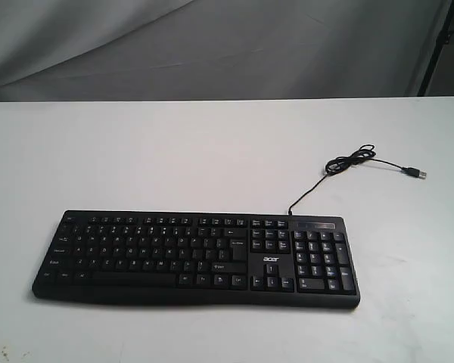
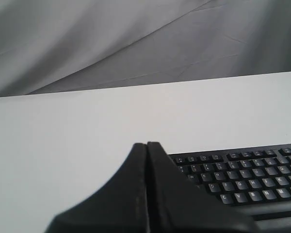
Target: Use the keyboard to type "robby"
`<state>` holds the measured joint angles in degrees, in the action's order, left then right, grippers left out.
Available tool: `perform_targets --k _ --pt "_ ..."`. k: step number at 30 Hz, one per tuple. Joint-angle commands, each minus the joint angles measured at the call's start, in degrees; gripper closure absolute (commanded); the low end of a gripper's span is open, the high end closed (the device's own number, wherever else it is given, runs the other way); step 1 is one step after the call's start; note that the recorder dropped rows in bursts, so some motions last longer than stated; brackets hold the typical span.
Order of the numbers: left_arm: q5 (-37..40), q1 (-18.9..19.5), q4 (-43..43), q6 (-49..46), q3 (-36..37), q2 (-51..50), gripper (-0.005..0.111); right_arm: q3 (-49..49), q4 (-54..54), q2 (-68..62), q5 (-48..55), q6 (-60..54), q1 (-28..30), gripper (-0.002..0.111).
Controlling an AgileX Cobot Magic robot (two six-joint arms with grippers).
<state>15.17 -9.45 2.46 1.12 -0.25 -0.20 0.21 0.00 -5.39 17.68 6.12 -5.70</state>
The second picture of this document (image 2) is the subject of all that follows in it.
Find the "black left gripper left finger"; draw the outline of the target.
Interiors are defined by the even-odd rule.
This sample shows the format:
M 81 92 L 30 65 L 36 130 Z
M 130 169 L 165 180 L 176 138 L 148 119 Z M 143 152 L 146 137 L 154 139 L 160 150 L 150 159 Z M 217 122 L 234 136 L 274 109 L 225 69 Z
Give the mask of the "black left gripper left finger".
M 93 195 L 58 214 L 48 233 L 147 232 L 147 149 L 134 144 L 119 170 Z

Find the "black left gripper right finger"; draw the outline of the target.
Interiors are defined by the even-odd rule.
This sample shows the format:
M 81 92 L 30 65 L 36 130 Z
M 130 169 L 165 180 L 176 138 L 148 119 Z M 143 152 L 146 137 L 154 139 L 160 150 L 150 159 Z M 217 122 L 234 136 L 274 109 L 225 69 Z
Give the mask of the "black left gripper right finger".
M 147 202 L 152 233 L 257 233 L 251 217 L 189 181 L 158 142 L 147 144 Z

